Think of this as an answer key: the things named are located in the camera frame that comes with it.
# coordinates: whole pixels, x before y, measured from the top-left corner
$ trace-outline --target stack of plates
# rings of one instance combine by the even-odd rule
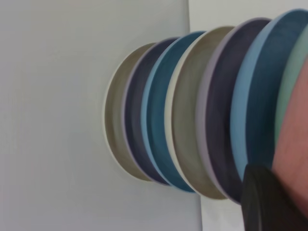
[[[103,106],[115,160],[140,180],[240,204],[246,166],[271,169],[280,133],[290,139],[281,127],[296,111],[288,104],[308,55],[307,25],[308,12],[292,10],[136,49]],[[286,157],[276,156],[276,173],[288,177]]]

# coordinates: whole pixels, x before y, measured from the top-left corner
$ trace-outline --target light blue plate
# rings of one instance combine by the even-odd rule
[[[193,192],[176,170],[168,151],[164,110],[168,85],[179,59],[204,32],[194,32],[174,41],[153,66],[144,88],[141,103],[141,130],[147,154],[154,167],[170,184]]]
[[[308,12],[292,10],[268,23],[250,46],[236,79],[231,103],[231,146],[241,179],[246,165],[271,168],[274,124],[282,74]]]

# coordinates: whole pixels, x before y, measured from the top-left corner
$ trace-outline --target beige plate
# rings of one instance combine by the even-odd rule
[[[225,196],[209,178],[199,155],[195,106],[206,64],[232,29],[226,26],[208,31],[189,46],[172,74],[165,104],[165,133],[171,158],[187,184],[212,199],[225,199]]]
[[[135,165],[125,144],[121,127],[121,103],[130,72],[139,58],[153,45],[151,43],[136,49],[119,65],[108,84],[102,111],[104,136],[115,161],[131,176],[146,181],[150,180]]]

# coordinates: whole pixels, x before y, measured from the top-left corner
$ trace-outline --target mint green plate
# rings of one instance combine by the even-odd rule
[[[305,59],[308,55],[308,26],[299,36],[293,47],[287,65],[285,67],[282,81],[278,93],[276,118],[275,118],[275,144],[278,141],[280,129],[283,123],[285,111],[287,109],[293,87],[296,83],[297,76],[302,69]]]

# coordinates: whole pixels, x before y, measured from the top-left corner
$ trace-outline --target white surface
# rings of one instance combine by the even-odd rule
[[[231,200],[201,197],[203,231],[244,231],[242,209]]]
[[[236,26],[254,17],[274,18],[294,8],[308,9],[307,0],[189,0],[190,30]]]
[[[185,0],[0,1],[0,230],[199,231],[197,195],[135,180],[101,131],[107,83],[188,32]]]

